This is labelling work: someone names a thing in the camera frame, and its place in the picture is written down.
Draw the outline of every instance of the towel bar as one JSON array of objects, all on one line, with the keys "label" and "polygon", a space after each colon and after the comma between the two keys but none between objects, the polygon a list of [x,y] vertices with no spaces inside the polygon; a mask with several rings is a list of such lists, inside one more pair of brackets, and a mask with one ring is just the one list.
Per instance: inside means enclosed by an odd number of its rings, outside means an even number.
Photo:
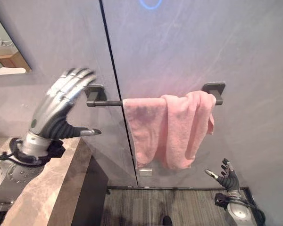
[{"label": "towel bar", "polygon": [[[202,87],[202,91],[213,94],[216,97],[216,105],[222,105],[223,99],[221,94],[225,88],[224,82],[211,82],[206,83]],[[107,100],[105,88],[102,85],[92,85],[85,89],[87,96],[87,106],[123,106],[121,100]]]}]

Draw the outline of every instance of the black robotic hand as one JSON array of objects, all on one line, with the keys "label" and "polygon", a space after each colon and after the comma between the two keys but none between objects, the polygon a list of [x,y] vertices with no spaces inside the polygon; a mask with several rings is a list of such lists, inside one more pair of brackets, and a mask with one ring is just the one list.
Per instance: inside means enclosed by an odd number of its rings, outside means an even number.
[{"label": "black robotic hand", "polygon": [[222,176],[219,176],[208,169],[206,169],[205,172],[218,181],[228,192],[239,191],[239,180],[232,164],[227,159],[223,159],[222,163],[224,164],[221,165],[221,168],[224,170],[224,172],[221,172]]}]

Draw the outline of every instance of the floor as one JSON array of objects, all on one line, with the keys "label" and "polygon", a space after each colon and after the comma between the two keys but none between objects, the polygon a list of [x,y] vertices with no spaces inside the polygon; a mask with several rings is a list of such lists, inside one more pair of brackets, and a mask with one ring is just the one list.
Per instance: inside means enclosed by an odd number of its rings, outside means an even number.
[{"label": "floor", "polygon": [[224,191],[110,190],[102,226],[159,226],[169,215],[175,226],[226,226],[224,209],[214,197]]}]

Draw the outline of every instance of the wall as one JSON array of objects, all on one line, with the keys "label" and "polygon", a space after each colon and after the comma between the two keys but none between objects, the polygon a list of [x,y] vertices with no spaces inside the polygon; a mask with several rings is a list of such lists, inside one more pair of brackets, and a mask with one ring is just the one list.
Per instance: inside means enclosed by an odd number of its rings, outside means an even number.
[{"label": "wall", "polygon": [[[97,71],[107,96],[119,99],[99,3],[89,0],[0,0],[0,20],[32,72],[0,76],[0,136],[23,136],[38,103],[62,72]],[[120,107],[88,108],[81,95],[69,122],[98,128],[85,141],[110,185],[135,186],[136,179]]]},{"label": "wall", "polygon": [[[155,6],[157,0],[145,0]],[[104,0],[123,98],[182,96],[225,81],[216,129],[191,169],[152,164],[148,186],[216,187],[205,168],[227,157],[269,226],[283,226],[283,0]]]}]

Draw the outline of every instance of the black cable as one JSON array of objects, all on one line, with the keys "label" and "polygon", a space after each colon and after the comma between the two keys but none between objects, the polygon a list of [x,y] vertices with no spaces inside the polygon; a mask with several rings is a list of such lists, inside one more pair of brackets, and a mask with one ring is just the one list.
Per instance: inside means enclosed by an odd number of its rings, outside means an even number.
[{"label": "black cable", "polygon": [[6,152],[3,152],[2,155],[0,155],[0,160],[7,160],[10,156],[13,156],[14,153],[7,154]]},{"label": "black cable", "polygon": [[16,165],[19,165],[19,166],[22,166],[22,167],[29,167],[29,168],[36,168],[36,167],[41,167],[41,166],[44,166],[47,162],[43,162],[41,164],[38,164],[38,165],[29,165],[29,164],[25,164],[25,163],[21,163],[19,161],[16,161],[14,159],[11,159],[11,158],[7,158],[5,160],[9,160],[9,161],[12,161],[14,164]]}]

